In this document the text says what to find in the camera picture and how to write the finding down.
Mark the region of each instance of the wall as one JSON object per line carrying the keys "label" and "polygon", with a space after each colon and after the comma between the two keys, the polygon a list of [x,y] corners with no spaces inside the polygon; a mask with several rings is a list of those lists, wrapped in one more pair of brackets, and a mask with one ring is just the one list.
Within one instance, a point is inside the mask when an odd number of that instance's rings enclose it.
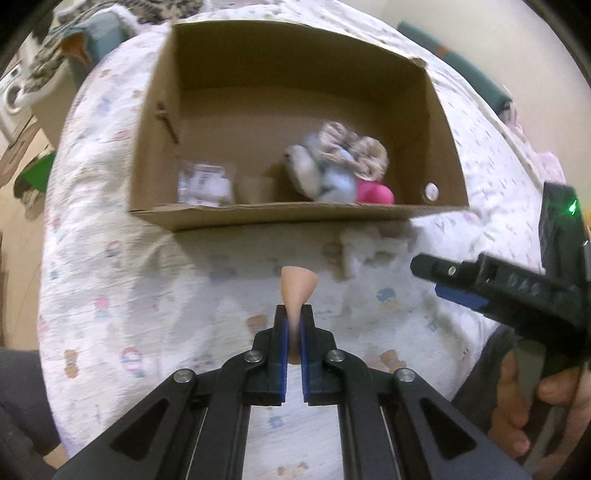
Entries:
{"label": "wall", "polygon": [[591,89],[551,28],[521,0],[346,0],[396,26],[402,19],[474,63],[517,102],[537,151],[560,159],[591,207]]}

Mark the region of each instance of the white bedding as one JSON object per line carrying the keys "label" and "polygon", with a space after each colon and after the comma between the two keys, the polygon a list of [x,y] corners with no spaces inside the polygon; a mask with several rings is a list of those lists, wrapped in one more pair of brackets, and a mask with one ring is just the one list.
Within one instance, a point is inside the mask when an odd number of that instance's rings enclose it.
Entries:
{"label": "white bedding", "polygon": [[[460,154],[470,212],[373,224],[403,238],[342,276],[344,229],[315,223],[172,234],[126,212],[142,95],[168,27],[122,45],[90,74],[70,111],[46,201],[38,335],[48,397],[73,455],[181,367],[219,367],[270,326],[282,265],[315,270],[316,323],[377,368],[392,350],[447,398],[478,359],[490,320],[439,300],[412,277],[424,251],[456,260],[489,251],[538,268],[540,182],[498,118],[454,70],[393,28],[332,0],[286,0],[198,15],[302,22],[420,57]],[[381,359],[384,352],[385,365]],[[336,410],[305,407],[298,368],[288,402],[254,408],[244,478],[342,478]]]}

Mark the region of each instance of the black handle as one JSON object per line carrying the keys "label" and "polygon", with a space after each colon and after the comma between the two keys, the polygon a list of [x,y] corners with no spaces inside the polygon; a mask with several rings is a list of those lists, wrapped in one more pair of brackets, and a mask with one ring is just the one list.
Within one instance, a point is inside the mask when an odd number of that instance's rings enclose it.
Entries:
{"label": "black handle", "polygon": [[566,410],[542,402],[535,389],[543,378],[555,375],[572,366],[573,360],[563,353],[546,352],[545,346],[533,340],[520,340],[515,347],[515,359],[519,369],[517,382],[519,392],[531,403],[530,419],[523,431],[531,441],[530,451],[517,459],[533,473],[545,457],[553,437],[559,433]]}

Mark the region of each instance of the cone-shaped object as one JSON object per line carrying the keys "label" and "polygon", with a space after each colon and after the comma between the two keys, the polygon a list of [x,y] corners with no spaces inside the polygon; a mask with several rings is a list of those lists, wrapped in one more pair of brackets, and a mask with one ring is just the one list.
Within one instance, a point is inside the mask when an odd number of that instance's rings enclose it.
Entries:
{"label": "cone-shaped object", "polygon": [[300,267],[281,269],[281,296],[287,310],[290,325],[289,353],[287,361],[292,365],[300,363],[300,311],[314,293],[318,285],[318,275]]}

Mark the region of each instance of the open cardboard box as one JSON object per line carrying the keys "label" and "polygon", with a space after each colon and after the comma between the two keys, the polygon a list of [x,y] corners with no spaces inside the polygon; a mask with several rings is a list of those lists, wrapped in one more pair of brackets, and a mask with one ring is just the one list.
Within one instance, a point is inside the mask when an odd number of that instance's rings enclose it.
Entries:
{"label": "open cardboard box", "polygon": [[[160,51],[134,152],[129,209],[171,230],[315,220],[407,219],[468,206],[456,147],[421,61],[346,35],[283,22],[179,23]],[[325,121],[378,139],[396,205],[314,203],[283,153]],[[259,205],[177,203],[183,161],[224,166]],[[433,183],[435,201],[425,195]]]}

